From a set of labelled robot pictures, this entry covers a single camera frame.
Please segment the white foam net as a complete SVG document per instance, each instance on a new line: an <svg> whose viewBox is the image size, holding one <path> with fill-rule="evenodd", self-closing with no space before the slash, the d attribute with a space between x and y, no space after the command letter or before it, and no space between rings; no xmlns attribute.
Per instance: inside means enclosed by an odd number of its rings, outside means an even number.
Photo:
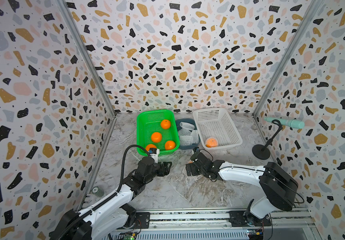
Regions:
<svg viewBox="0 0 345 240"><path fill-rule="evenodd" d="M192 144L193 145L198 144L199 140L200 140L198 131L197 130L193 130L191 132L191 136L192 136Z"/></svg>
<svg viewBox="0 0 345 240"><path fill-rule="evenodd" d="M191 131L182 128L182 129L180 129L180 130L178 131L178 134L179 134L179 137L182 137L182 136L190 136L190 135L191 135Z"/></svg>
<svg viewBox="0 0 345 240"><path fill-rule="evenodd" d="M195 129L195 126L191 123L187 122L180 122L180 127L189 131L192 131Z"/></svg>

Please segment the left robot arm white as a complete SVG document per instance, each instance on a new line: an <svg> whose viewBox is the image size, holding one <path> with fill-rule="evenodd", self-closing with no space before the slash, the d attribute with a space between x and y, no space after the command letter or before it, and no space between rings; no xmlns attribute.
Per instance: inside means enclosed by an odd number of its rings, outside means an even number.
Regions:
<svg viewBox="0 0 345 240"><path fill-rule="evenodd" d="M138 196L155 177L167 176L172 162L156 163L151 157L143 157L137 169L125 177L119 189L79 212L66 212L51 240L101 240L119 228L136 227L136 209L129 203Z"/></svg>

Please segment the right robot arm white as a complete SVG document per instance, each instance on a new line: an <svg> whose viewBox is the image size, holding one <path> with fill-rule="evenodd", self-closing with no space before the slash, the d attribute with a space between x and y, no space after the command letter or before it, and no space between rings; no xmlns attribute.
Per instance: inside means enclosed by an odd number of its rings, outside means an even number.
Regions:
<svg viewBox="0 0 345 240"><path fill-rule="evenodd" d="M298 183L278 164L243 166L223 160L212 161L200 149L195 148L191 162L186 164L188 176L202 175L215 181L236 181L257 186L264 196L251 200L241 215L230 214L230 223L236 226L262 226L264 219L274 211L290 212L295 205Z"/></svg>

